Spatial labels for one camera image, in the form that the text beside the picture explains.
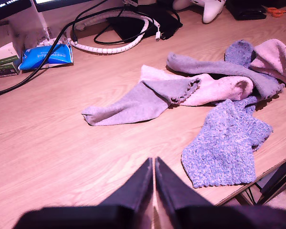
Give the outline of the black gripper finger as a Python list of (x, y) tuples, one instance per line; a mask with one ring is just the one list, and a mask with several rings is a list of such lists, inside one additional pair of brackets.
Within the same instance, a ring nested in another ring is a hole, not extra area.
[(160, 198), (170, 211), (212, 206), (212, 203), (187, 186), (160, 157), (155, 159), (155, 179)]
[(148, 205), (153, 195), (153, 159), (147, 158), (133, 175), (100, 205), (120, 205), (139, 211)]

